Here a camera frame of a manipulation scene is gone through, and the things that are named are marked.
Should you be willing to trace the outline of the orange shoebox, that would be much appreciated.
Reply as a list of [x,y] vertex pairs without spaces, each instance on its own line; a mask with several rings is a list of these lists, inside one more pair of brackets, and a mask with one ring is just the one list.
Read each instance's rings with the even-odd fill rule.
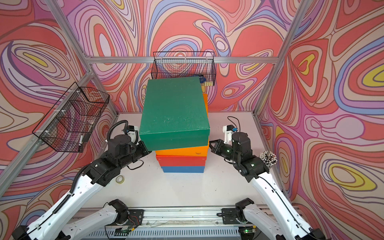
[[156,151],[158,156],[192,156],[192,157],[206,157],[209,149],[209,143],[201,147],[181,148],[172,150],[159,150]]

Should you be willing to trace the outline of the red shoebox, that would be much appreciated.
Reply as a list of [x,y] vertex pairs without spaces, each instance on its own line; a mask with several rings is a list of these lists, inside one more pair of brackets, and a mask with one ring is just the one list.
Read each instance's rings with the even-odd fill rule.
[[156,159],[161,167],[201,167],[206,165],[207,157],[156,155]]

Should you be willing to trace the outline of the blue shoebox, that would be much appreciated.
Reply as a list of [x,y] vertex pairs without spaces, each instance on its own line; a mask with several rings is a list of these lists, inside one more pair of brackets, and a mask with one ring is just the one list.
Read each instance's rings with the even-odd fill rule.
[[203,173],[205,166],[172,166],[162,167],[164,173]]

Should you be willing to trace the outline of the green shoebox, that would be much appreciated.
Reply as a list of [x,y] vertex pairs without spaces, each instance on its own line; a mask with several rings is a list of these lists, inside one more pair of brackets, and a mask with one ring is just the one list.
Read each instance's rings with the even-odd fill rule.
[[203,147],[209,135],[199,77],[148,80],[139,136],[149,151]]

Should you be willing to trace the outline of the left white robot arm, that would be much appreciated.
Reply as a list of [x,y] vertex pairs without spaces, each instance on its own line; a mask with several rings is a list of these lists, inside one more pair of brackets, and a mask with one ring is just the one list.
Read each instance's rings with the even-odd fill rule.
[[122,168],[150,154],[142,141],[135,144],[129,135],[107,138],[107,142],[108,150],[77,173],[65,196],[40,218],[13,231],[15,240],[78,240],[102,226],[128,222],[128,207],[116,199],[81,221],[68,223],[92,196],[120,175]]

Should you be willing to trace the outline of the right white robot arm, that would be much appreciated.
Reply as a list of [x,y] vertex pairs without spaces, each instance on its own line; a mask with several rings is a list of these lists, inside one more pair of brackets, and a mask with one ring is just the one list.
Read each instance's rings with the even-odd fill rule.
[[230,163],[265,200],[273,216],[269,217],[249,198],[235,204],[236,220],[251,223],[270,240],[324,240],[321,229],[314,229],[285,197],[270,169],[277,163],[274,153],[253,154],[248,134],[235,132],[228,141],[209,142],[211,152]]

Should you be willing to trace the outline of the tape roll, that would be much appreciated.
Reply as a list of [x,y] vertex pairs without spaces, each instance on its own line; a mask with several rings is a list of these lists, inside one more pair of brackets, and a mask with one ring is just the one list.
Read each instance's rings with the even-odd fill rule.
[[116,177],[116,183],[122,184],[125,181],[125,177],[120,175]]

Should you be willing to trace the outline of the metal cup of pens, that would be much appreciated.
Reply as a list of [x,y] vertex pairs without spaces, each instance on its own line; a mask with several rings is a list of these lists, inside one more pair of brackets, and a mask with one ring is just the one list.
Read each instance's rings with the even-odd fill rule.
[[265,163],[265,165],[270,169],[277,164],[277,156],[270,151],[264,151],[260,153],[260,159]]

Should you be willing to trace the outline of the black marker in basket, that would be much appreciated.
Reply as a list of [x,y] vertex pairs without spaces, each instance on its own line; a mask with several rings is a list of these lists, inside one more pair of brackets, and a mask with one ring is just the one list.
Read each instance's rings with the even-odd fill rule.
[[81,152],[82,151],[82,145],[83,145],[83,135],[80,136],[80,139],[79,139],[79,144],[78,144],[78,152]]

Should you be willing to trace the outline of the yellow item in basket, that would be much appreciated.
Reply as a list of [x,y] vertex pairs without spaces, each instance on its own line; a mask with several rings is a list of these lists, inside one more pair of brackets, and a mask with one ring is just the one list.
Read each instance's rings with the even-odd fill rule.
[[204,82],[204,83],[202,84],[202,91],[203,91],[203,93],[208,93],[208,92],[211,91],[213,88],[214,88],[214,84],[213,84],[213,82]]

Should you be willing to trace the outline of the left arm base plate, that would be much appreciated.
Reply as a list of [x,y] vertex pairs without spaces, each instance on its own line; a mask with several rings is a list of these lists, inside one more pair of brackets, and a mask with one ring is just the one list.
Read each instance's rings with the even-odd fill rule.
[[116,225],[140,226],[144,219],[144,210],[143,209],[128,209],[118,212],[117,218],[115,220]]

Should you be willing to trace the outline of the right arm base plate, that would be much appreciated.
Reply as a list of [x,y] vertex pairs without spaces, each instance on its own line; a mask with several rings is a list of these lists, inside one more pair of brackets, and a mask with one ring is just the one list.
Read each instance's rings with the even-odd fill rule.
[[224,225],[251,225],[244,215],[237,208],[222,208],[221,212],[217,213],[217,217],[222,218]]

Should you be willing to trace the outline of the aluminium front rail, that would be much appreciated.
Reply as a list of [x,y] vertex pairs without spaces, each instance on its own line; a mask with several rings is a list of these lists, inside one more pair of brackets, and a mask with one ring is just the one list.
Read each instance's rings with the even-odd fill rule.
[[[69,220],[77,210],[73,207],[64,206],[56,214],[45,214],[40,226],[40,238],[42,240],[54,240],[60,233],[64,233],[69,235],[72,240],[81,239],[101,227],[114,224],[118,212],[122,210],[128,210],[128,208],[121,204],[118,204],[117,207],[107,204],[98,212],[69,224]],[[144,222],[153,220],[155,224],[183,226],[214,224],[219,219],[213,215],[214,210],[214,207],[146,209]]]

